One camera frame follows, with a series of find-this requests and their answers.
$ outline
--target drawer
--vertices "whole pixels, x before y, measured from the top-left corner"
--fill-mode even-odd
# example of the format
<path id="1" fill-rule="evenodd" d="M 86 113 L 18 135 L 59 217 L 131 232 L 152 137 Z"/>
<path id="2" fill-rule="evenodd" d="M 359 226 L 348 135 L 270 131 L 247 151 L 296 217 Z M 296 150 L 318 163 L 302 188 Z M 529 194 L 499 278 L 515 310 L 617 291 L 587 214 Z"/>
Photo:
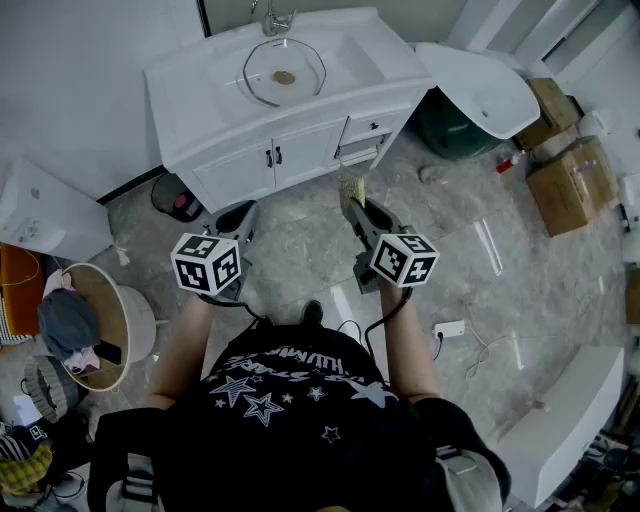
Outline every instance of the drawer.
<path id="1" fill-rule="evenodd" d="M 387 110 L 385 112 L 356 114 L 349 117 L 340 139 L 341 144 L 349 144 L 372 135 L 391 133 L 393 122 L 400 114 L 406 114 L 411 107 Z"/>
<path id="2" fill-rule="evenodd" d="M 353 165 L 371 160 L 378 156 L 378 151 L 389 138 L 389 134 L 375 135 L 365 140 L 338 146 L 335 158 L 342 165 Z"/>

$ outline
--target drain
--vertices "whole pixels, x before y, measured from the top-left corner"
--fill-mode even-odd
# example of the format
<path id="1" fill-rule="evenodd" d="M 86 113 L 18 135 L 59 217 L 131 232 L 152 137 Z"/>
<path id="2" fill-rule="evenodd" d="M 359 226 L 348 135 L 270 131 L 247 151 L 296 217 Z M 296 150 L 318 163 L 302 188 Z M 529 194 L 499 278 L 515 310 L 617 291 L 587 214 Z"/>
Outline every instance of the drain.
<path id="1" fill-rule="evenodd" d="M 276 71 L 273 74 L 273 80 L 278 82 L 280 85 L 291 85 L 296 81 L 296 77 L 288 71 Z"/>

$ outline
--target gray tile floor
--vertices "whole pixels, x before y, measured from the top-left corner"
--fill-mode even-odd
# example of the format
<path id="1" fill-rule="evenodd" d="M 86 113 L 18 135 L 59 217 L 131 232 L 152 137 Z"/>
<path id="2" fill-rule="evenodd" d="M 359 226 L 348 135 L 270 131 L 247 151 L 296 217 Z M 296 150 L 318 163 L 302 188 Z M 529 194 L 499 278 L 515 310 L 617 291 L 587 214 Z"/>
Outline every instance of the gray tile floor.
<path id="1" fill-rule="evenodd" d="M 378 168 L 360 169 L 368 195 L 425 233 L 442 254 L 428 284 L 414 293 L 424 331 L 430 333 L 435 322 L 464 319 L 485 342 L 494 342 L 491 357 L 473 379 L 465 379 L 465 372 L 480 345 L 469 330 L 446 339 L 437 362 L 445 397 L 471 415 L 489 442 L 553 384 L 581 345 L 624 346 L 629 338 L 617 212 L 603 213 L 582 230 L 548 238 L 524 181 L 526 162 L 502 175 L 495 171 L 496 160 L 506 151 L 503 146 L 450 163 L 405 129 Z M 429 170 L 422 183 L 417 170 L 425 165 Z M 149 201 L 151 186 L 109 204 L 116 244 L 127 250 L 131 263 L 121 266 L 114 248 L 93 263 L 119 284 L 138 289 L 158 319 L 170 319 L 187 293 L 176 285 L 169 253 L 183 232 L 202 232 L 207 215 L 185 225 L 157 213 Z M 310 298 L 322 302 L 327 327 L 337 328 L 347 319 L 365 327 L 380 317 L 377 297 L 361 296 L 352 275 L 361 246 L 341 215 L 335 173 L 259 204 L 257 236 L 248 254 L 254 267 L 244 300 L 279 322 L 296 321 Z M 479 236 L 484 222 L 502 271 L 492 265 Z M 219 312 L 205 370 L 249 320 L 244 311 Z M 345 327 L 354 332 L 353 326 Z M 159 326 L 155 354 L 170 330 L 170 324 Z M 428 339 L 435 348 L 430 334 Z M 374 331 L 372 341 L 384 373 L 382 329 Z M 20 361 L 29 350 L 26 346 L 0 357 L 0 393 L 15 389 Z M 134 364 L 119 389 L 96 398 L 100 406 L 139 406 L 155 360 Z"/>

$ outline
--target cardboard box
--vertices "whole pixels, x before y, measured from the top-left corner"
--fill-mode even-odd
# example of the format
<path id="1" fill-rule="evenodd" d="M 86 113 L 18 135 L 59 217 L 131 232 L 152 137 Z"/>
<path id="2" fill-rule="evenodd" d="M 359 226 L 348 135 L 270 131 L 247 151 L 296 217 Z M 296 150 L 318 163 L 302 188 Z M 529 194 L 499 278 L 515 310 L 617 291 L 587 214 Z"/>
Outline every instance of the cardboard box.
<path id="1" fill-rule="evenodd" d="M 516 135 L 522 149 L 529 151 L 578 121 L 569 98 L 551 78 L 532 78 L 527 84 L 540 105 L 540 118 Z"/>
<path id="2" fill-rule="evenodd" d="M 627 323 L 640 324 L 640 270 L 632 270 L 627 281 Z"/>
<path id="3" fill-rule="evenodd" d="M 617 181 L 597 137 L 571 144 L 527 178 L 550 236 L 586 226 L 617 197 Z"/>

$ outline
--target clothes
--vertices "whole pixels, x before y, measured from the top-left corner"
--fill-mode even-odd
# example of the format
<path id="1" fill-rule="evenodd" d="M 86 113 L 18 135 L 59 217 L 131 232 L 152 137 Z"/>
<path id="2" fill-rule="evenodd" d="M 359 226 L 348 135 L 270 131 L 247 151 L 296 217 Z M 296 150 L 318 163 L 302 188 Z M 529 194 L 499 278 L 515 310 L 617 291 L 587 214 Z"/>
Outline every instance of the clothes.
<path id="1" fill-rule="evenodd" d="M 47 474 L 53 460 L 51 442 L 45 440 L 30 459 L 12 461 L 0 458 L 0 491 L 7 494 L 29 494 L 38 491 L 38 482 Z"/>
<path id="2" fill-rule="evenodd" d="M 100 359 L 93 351 L 93 347 L 83 348 L 80 352 L 76 352 L 64 362 L 69 371 L 74 375 L 82 373 L 87 366 L 93 366 L 97 370 L 100 369 Z"/>
<path id="3" fill-rule="evenodd" d="M 69 290 L 70 292 L 76 291 L 76 289 L 71 286 L 71 275 L 63 274 L 62 270 L 58 269 L 47 278 L 47 282 L 44 285 L 44 293 L 42 294 L 42 298 L 44 299 L 51 292 L 59 290 L 61 288 Z"/>
<path id="4" fill-rule="evenodd" d="M 100 343 L 94 310 L 80 295 L 68 290 L 55 290 L 42 300 L 38 327 L 45 345 L 59 361 Z"/>
<path id="5" fill-rule="evenodd" d="M 461 409 L 399 400 L 360 345 L 321 327 L 247 331 L 162 415 L 149 411 L 147 435 L 167 511 L 451 511 L 445 445 L 486 458 L 503 501 L 510 488 Z"/>

